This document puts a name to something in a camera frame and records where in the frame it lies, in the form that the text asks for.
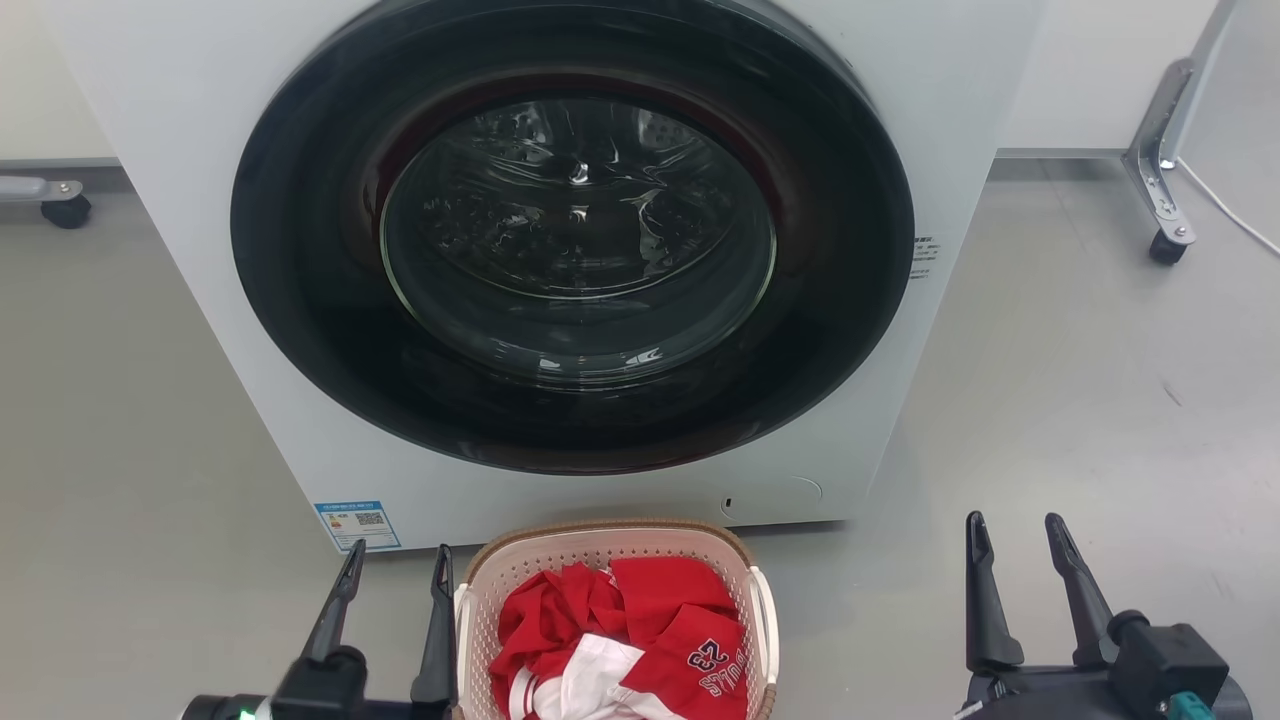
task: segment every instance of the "white fabric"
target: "white fabric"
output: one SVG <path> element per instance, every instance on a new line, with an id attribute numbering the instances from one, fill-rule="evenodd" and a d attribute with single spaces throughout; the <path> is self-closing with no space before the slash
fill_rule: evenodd
<path id="1" fill-rule="evenodd" d="M 684 720 L 657 696 L 621 687 L 644 651 L 602 635 L 582 635 L 564 674 L 539 682 L 521 669 L 511 687 L 512 720 Z"/>
<path id="2" fill-rule="evenodd" d="M 631 708 L 635 717 L 645 720 L 685 720 L 676 715 L 662 700 L 653 693 L 637 693 L 632 689 L 617 687 L 609 691 L 609 697 L 623 707 Z"/>

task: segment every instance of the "teal connector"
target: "teal connector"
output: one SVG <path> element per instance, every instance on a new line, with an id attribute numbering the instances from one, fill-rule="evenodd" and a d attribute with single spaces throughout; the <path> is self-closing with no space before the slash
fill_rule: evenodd
<path id="1" fill-rule="evenodd" d="M 1196 693 L 1169 698 L 1169 720 L 1213 720 L 1213 711 Z"/>

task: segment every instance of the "printed number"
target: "printed number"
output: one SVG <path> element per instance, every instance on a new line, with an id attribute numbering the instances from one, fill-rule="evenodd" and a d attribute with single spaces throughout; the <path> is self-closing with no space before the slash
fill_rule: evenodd
<path id="1" fill-rule="evenodd" d="M 689 665 L 703 673 L 714 670 L 724 662 L 728 662 L 728 656 L 721 652 L 719 643 L 710 638 L 689 655 Z"/>

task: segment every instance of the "caster wheel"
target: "caster wheel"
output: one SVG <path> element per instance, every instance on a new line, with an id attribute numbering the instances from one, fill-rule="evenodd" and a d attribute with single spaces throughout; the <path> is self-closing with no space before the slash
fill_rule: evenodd
<path id="1" fill-rule="evenodd" d="M 1169 240 L 1165 231 L 1158 231 L 1156 238 L 1151 241 L 1147 255 L 1151 255 L 1151 259 L 1161 265 L 1172 265 L 1183 259 L 1183 252 L 1187 252 L 1185 245 Z"/>
<path id="2" fill-rule="evenodd" d="M 77 195 L 70 200 L 49 200 L 40 204 L 40 214 L 55 225 L 73 231 L 84 224 L 88 219 L 88 197 Z"/>

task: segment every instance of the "laundry basket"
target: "laundry basket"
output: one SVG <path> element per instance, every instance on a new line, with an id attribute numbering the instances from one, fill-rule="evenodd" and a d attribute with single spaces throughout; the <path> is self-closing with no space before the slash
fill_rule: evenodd
<path id="1" fill-rule="evenodd" d="M 502 650 L 498 614 L 517 587 L 543 570 L 585 562 L 604 569 L 614 557 L 680 556 L 701 560 L 724 582 L 746 628 L 748 706 L 744 720 L 768 720 L 778 679 L 778 624 L 773 594 L 750 551 L 732 533 L 691 520 L 602 520 L 520 530 L 480 551 L 454 594 L 458 706 L 466 720 L 503 720 L 493 700 L 489 664 Z"/>

